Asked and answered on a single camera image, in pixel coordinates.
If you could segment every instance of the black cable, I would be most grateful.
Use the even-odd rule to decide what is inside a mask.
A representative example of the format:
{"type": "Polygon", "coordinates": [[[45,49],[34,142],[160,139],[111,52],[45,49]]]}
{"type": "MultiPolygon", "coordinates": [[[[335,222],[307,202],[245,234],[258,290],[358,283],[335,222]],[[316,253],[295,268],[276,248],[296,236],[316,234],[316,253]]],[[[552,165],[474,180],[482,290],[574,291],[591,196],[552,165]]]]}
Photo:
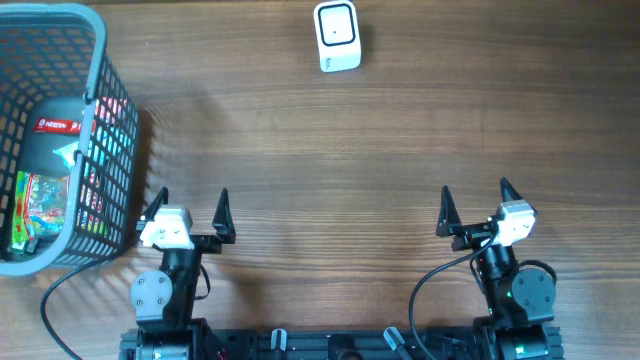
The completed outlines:
{"type": "Polygon", "coordinates": [[[540,260],[525,260],[522,261],[518,264],[518,269],[523,267],[523,266],[536,266],[539,267],[541,269],[543,269],[544,271],[546,271],[547,273],[549,273],[549,275],[551,275],[551,279],[553,279],[553,285],[555,285],[558,282],[558,275],[556,275],[556,271],[553,270],[553,268],[545,263],[543,263],[540,260]]]}
{"type": "Polygon", "coordinates": [[[418,342],[418,346],[420,346],[420,348],[422,349],[422,351],[424,351],[424,353],[427,355],[427,359],[431,359],[431,360],[437,360],[435,357],[433,357],[433,355],[431,355],[431,353],[429,352],[429,350],[427,349],[427,347],[422,343],[422,341],[420,340],[420,336],[418,335],[418,330],[416,330],[416,324],[415,321],[413,319],[413,305],[416,301],[416,296],[418,295],[418,291],[420,291],[420,288],[422,287],[422,285],[424,285],[425,282],[427,282],[427,280],[429,280],[430,278],[432,278],[435,274],[446,270],[452,266],[458,265],[462,262],[465,262],[467,260],[471,260],[474,259],[476,256],[482,254],[483,252],[485,252],[492,244],[493,241],[496,239],[495,235],[491,237],[491,239],[489,239],[489,241],[484,244],[484,246],[482,246],[480,249],[478,249],[478,251],[473,252],[471,254],[468,254],[466,256],[463,256],[459,259],[453,260],[449,263],[446,263],[444,265],[441,265],[433,270],[431,270],[427,275],[425,275],[424,277],[422,277],[422,279],[420,279],[420,281],[418,281],[418,283],[416,284],[416,287],[413,288],[413,292],[411,293],[411,298],[409,299],[409,326],[411,327],[411,332],[413,333],[413,336],[416,338],[416,341],[418,342]]]}
{"type": "Polygon", "coordinates": [[[53,285],[51,285],[49,287],[49,289],[47,289],[47,291],[45,291],[44,295],[42,296],[42,301],[40,302],[40,316],[42,316],[42,322],[44,323],[44,327],[47,328],[47,331],[49,332],[49,335],[51,335],[53,340],[55,340],[58,343],[58,345],[60,345],[62,350],[64,350],[72,359],[82,360],[82,358],[80,356],[78,356],[76,353],[74,353],[73,350],[71,350],[69,348],[69,346],[67,346],[67,344],[65,344],[64,341],[62,341],[62,339],[60,338],[60,336],[58,336],[56,331],[53,330],[53,327],[51,326],[51,323],[49,322],[49,318],[47,317],[47,309],[46,309],[47,299],[49,299],[49,296],[51,295],[53,290],[55,290],[63,282],[69,280],[72,276],[74,276],[74,275],[76,275],[78,273],[81,273],[81,272],[83,272],[83,271],[85,271],[85,270],[87,270],[87,269],[89,269],[91,267],[94,267],[96,265],[99,265],[99,264],[114,260],[118,256],[120,256],[120,255],[124,254],[125,252],[127,252],[127,250],[129,250],[133,246],[135,246],[135,244],[136,244],[136,242],[134,242],[131,245],[128,245],[127,247],[122,248],[120,251],[116,251],[115,253],[107,256],[104,259],[94,260],[92,262],[86,263],[86,264],[76,268],[75,270],[69,272],[68,274],[64,275],[63,277],[58,279],[56,282],[54,282],[53,285]]]}
{"type": "Polygon", "coordinates": [[[203,300],[206,299],[207,296],[211,293],[211,282],[209,282],[209,275],[207,274],[207,269],[204,268],[204,265],[200,264],[200,273],[204,276],[204,282],[207,284],[207,295],[198,295],[195,297],[195,300],[203,300]]]}

